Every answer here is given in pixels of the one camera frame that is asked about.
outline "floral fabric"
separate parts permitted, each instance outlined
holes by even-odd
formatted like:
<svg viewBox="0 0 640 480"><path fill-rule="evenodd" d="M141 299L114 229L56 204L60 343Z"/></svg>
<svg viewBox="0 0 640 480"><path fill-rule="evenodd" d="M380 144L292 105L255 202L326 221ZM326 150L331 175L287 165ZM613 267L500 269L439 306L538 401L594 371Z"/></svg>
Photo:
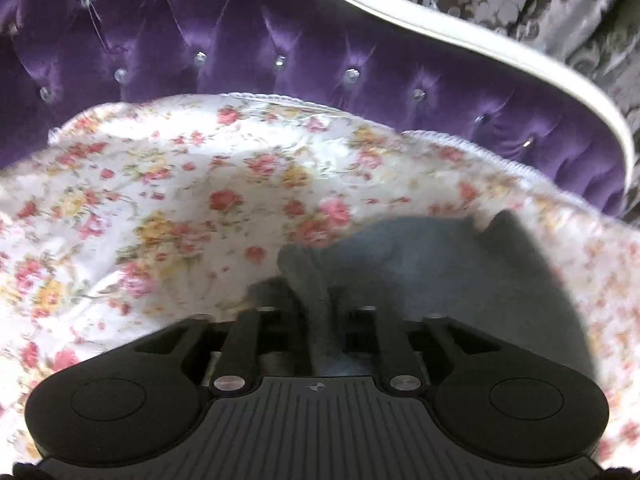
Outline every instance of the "floral fabric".
<svg viewBox="0 0 640 480"><path fill-rule="evenodd" d="M23 419L57 370L195 313L231 320L288 240L510 208L587 327L611 417L605 465L640 468L640 234L469 142L293 100L103 105L0 173L0 471L38 454Z"/></svg>

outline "fabric cover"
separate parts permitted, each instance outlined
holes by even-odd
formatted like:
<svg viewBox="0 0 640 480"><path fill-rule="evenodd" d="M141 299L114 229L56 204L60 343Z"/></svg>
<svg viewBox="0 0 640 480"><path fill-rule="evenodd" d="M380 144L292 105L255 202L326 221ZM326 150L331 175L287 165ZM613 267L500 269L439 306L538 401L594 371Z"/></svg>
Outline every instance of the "fabric cover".
<svg viewBox="0 0 640 480"><path fill-rule="evenodd" d="M340 0L0 0L0 27L0 166L95 104L277 93L471 139L607 213L621 208L620 147L583 104Z"/></svg>

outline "gray patterned fabric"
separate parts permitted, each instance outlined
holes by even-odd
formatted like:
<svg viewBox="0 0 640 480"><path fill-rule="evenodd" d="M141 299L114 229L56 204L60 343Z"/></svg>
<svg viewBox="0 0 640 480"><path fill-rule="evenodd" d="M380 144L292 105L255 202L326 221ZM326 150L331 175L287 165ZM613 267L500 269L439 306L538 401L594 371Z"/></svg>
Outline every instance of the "gray patterned fabric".
<svg viewBox="0 0 640 480"><path fill-rule="evenodd" d="M640 0L411 0L490 28L575 68L603 88L640 147ZM629 222L640 226L640 169Z"/></svg>

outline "black plastic device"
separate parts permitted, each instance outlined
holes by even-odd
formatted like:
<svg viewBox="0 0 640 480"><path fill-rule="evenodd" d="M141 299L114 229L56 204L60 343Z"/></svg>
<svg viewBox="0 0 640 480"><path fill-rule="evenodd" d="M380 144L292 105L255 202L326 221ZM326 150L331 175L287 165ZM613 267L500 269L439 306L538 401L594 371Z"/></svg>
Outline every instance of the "black plastic device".
<svg viewBox="0 0 640 480"><path fill-rule="evenodd" d="M587 480L607 424L583 375L451 319L337 320L372 376L315 378L299 309L186 319L52 375L24 480ZM278 371L273 365L277 362Z"/></svg>

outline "upholstered headboard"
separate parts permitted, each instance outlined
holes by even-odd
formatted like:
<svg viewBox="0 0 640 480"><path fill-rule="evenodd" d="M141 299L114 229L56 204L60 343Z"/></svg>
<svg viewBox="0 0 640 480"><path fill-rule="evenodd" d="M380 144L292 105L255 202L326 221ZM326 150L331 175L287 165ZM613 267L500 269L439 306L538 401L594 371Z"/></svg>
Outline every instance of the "upholstered headboard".
<svg viewBox="0 0 640 480"><path fill-rule="evenodd" d="M344 0L0 0L0 166L95 104L284 94L471 139L617 213L629 154L606 113L548 78L430 37L437 13L420 12L426 32Z"/></svg>

